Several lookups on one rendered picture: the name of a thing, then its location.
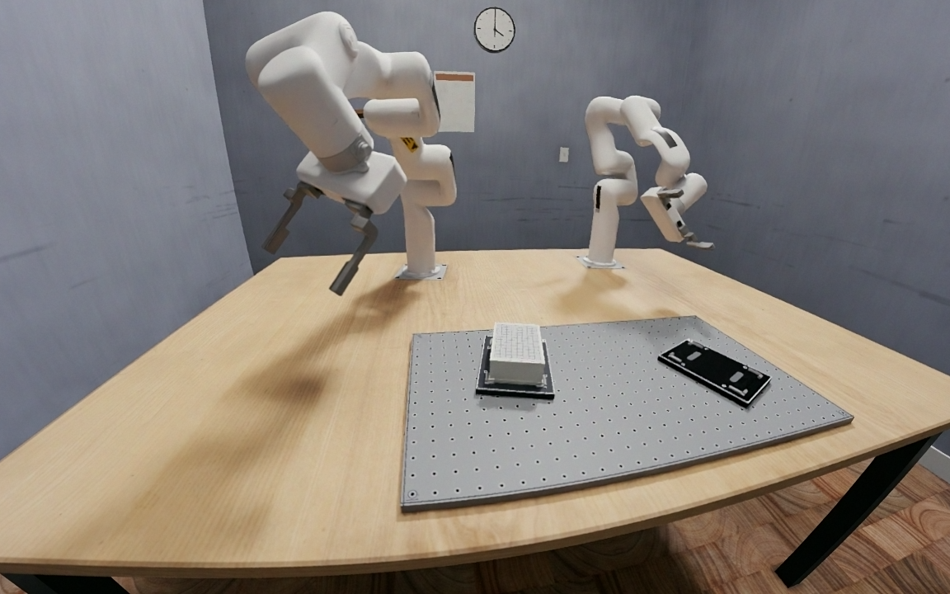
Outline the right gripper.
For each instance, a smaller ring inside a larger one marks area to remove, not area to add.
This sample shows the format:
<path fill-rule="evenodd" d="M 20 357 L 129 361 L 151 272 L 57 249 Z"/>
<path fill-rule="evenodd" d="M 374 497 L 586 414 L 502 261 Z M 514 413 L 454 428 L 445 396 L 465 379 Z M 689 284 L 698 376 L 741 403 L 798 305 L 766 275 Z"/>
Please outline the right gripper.
<path fill-rule="evenodd" d="M 342 296 L 357 275 L 360 262 L 378 237 L 378 229 L 370 221 L 370 216 L 386 213 L 391 208 L 407 183 L 406 174 L 397 159 L 379 152 L 372 152 L 369 157 L 366 155 L 359 164 L 346 172 L 329 172 L 310 151 L 297 166 L 297 176 L 301 181 L 297 188 L 288 187 L 284 193 L 285 198 L 290 200 L 290 207 L 261 248 L 272 255 L 278 252 L 289 234 L 285 227 L 301 207 L 306 195 L 316 199 L 322 195 L 346 204 L 355 214 L 350 226 L 364 233 L 364 240 L 329 286 L 331 292 Z"/>

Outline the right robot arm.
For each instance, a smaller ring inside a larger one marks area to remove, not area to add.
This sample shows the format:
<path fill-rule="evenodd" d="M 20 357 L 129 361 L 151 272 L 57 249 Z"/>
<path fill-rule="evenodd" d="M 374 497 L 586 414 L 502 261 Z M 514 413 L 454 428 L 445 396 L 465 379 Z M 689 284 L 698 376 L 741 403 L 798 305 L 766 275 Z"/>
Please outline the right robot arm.
<path fill-rule="evenodd" d="M 346 172 L 372 154 L 372 136 L 347 101 L 372 99 L 364 106 L 364 121 L 388 138 L 407 177 L 400 193 L 406 222 L 403 274 L 439 274 L 435 221 L 426 206 L 452 205 L 456 184 L 451 150 L 422 140 L 440 125 L 425 56 L 381 53 L 359 42 L 343 16 L 317 12 L 250 46 L 245 65 L 254 89 L 329 172 Z"/>

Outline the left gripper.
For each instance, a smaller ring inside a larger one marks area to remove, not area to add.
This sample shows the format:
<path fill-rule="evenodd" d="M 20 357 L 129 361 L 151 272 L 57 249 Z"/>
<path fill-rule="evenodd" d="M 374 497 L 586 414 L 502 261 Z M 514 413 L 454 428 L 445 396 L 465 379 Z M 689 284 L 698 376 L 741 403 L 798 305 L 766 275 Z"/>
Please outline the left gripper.
<path fill-rule="evenodd" d="M 655 220 L 657 227 L 664 234 L 666 240 L 671 242 L 681 242 L 689 238 L 687 245 L 693 248 L 700 248 L 701 251 L 713 251 L 715 245 L 709 242 L 696 242 L 696 234 L 689 231 L 689 227 L 684 224 L 671 199 L 681 198 L 684 194 L 682 189 L 668 191 L 666 186 L 650 188 L 643 193 L 641 200 L 649 211 L 651 217 Z M 667 198 L 668 196 L 668 198 Z M 668 204 L 668 205 L 667 205 Z"/>

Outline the black rectangular plate nest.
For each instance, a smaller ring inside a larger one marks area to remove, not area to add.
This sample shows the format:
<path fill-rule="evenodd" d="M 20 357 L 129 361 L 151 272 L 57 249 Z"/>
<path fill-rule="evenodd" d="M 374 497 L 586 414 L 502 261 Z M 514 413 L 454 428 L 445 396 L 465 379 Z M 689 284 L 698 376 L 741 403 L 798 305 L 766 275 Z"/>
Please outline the black rectangular plate nest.
<path fill-rule="evenodd" d="M 657 355 L 657 360 L 744 408 L 749 407 L 749 403 L 772 379 L 743 362 L 691 339 Z"/>
<path fill-rule="evenodd" d="M 485 343 L 483 343 L 482 358 L 480 358 L 480 368 L 477 377 L 476 394 L 554 399 L 555 391 L 552 381 L 552 371 L 550 367 L 546 339 L 542 339 L 544 356 L 543 384 L 527 386 L 527 384 L 504 384 L 495 383 L 495 381 L 489 381 L 492 338 L 493 336 L 485 336 Z"/>

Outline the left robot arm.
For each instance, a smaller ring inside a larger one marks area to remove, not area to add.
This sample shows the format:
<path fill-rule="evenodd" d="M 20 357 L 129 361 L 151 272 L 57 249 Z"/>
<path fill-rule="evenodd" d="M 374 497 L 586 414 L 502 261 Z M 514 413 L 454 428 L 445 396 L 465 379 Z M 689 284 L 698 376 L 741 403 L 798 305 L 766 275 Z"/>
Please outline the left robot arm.
<path fill-rule="evenodd" d="M 619 222 L 617 205 L 631 205 L 638 193 L 636 164 L 628 152 L 615 148 L 607 123 L 628 125 L 638 146 L 655 145 L 662 157 L 656 184 L 666 186 L 668 191 L 684 191 L 681 198 L 671 199 L 679 215 L 708 190 L 700 174 L 684 174 L 689 169 L 689 151 L 674 131 L 657 123 L 660 116 L 659 104 L 645 97 L 597 97 L 587 107 L 585 123 L 595 172 L 603 177 L 614 177 L 595 185 L 590 247 L 588 256 L 583 259 L 591 266 L 617 266 L 617 261 L 612 259 Z"/>

